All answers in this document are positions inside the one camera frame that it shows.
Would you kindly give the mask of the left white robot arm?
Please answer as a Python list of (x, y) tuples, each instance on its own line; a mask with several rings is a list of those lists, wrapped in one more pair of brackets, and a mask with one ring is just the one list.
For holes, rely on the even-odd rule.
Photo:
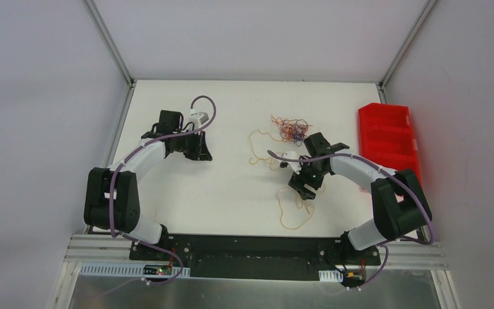
[(193, 111), (185, 122), (178, 111), (161, 111), (158, 122), (125, 157), (109, 167), (90, 170), (84, 222), (146, 242), (148, 255), (158, 261), (165, 259), (170, 254), (170, 243), (163, 238), (167, 229), (141, 214), (138, 184), (172, 153), (181, 153), (192, 161), (211, 161), (203, 131), (209, 122), (205, 112)]

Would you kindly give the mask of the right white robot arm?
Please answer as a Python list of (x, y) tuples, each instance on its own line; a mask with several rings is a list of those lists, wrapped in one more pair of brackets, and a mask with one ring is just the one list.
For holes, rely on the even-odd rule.
[(432, 213), (414, 171), (376, 164), (348, 145), (330, 144), (321, 133), (308, 136), (304, 145), (306, 156), (287, 151), (279, 163), (292, 169), (288, 185), (302, 200), (315, 199), (327, 175), (343, 176), (371, 196), (372, 218), (340, 237), (339, 253), (346, 263), (357, 263), (368, 248), (430, 226)]

